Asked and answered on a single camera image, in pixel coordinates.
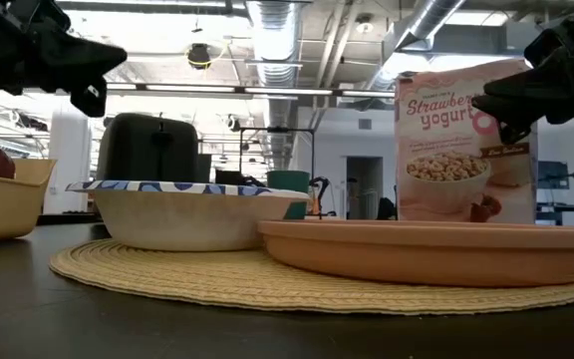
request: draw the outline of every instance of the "dark table surface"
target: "dark table surface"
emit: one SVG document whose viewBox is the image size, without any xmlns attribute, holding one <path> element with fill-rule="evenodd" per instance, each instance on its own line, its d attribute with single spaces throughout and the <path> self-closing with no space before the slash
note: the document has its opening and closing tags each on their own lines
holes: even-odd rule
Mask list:
<svg viewBox="0 0 574 359">
<path fill-rule="evenodd" d="M 52 225 L 0 242 L 0 358 L 574 358 L 574 304 L 503 314 L 403 317 L 262 312 L 120 294 L 48 268 L 106 237 Z"/>
</svg>

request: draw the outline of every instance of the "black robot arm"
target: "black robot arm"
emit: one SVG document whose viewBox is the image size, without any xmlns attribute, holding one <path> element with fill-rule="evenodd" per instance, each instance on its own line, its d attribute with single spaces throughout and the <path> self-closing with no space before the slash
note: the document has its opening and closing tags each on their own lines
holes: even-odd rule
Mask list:
<svg viewBox="0 0 574 359">
<path fill-rule="evenodd" d="M 106 110 L 104 75 L 127 58 L 121 48 L 70 36 L 54 0 L 0 0 L 0 90 L 64 90 L 90 117 Z"/>
<path fill-rule="evenodd" d="M 574 16 L 542 31 L 524 57 L 532 70 L 492 81 L 472 100 L 497 119 L 505 144 L 527 136 L 542 117 L 553 125 L 574 118 Z"/>
</svg>

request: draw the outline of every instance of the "terracotta plate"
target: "terracotta plate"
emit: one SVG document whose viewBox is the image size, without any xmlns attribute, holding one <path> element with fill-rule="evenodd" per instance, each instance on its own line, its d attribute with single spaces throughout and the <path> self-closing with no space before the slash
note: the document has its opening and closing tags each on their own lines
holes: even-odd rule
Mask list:
<svg viewBox="0 0 574 359">
<path fill-rule="evenodd" d="M 396 221 L 262 221 L 271 256 L 343 276 L 456 286 L 574 282 L 574 227 Z"/>
</svg>

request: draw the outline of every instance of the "woven placemat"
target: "woven placemat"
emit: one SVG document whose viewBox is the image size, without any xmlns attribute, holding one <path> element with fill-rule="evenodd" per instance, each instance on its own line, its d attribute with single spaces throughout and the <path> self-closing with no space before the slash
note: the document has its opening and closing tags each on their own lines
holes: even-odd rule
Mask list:
<svg viewBox="0 0 574 359">
<path fill-rule="evenodd" d="M 262 310 L 465 314 L 574 302 L 574 283 L 512 289 L 396 285 L 308 272 L 262 251 L 164 252 L 114 240 L 65 249 L 50 266 L 109 290 Z"/>
</svg>

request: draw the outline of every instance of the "doorway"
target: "doorway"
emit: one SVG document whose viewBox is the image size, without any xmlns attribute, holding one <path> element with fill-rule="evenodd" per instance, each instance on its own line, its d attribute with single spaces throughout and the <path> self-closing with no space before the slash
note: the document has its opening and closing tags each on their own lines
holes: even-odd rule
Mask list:
<svg viewBox="0 0 574 359">
<path fill-rule="evenodd" d="M 383 196 L 383 158 L 347 157 L 347 219 L 376 219 Z"/>
</svg>

